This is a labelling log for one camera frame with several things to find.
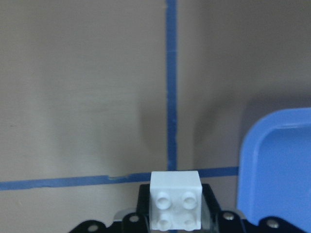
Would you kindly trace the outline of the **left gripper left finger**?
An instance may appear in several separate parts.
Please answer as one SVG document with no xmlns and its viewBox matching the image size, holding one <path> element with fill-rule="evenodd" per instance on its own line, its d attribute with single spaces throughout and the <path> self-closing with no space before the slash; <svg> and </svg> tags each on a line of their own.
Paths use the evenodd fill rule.
<svg viewBox="0 0 311 233">
<path fill-rule="evenodd" d="M 97 220 L 86 220 L 71 233 L 149 233 L 150 185 L 142 184 L 139 187 L 136 208 L 129 213 L 119 212 L 110 226 Z"/>
</svg>

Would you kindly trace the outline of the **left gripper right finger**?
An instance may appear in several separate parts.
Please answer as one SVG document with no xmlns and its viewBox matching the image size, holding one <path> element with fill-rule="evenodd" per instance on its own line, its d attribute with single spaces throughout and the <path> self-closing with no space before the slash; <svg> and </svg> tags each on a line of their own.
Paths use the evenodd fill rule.
<svg viewBox="0 0 311 233">
<path fill-rule="evenodd" d="M 257 225 L 236 212 L 222 210 L 210 185 L 202 185 L 202 230 L 205 233 L 303 233 L 304 231 L 276 216 L 262 218 Z"/>
</svg>

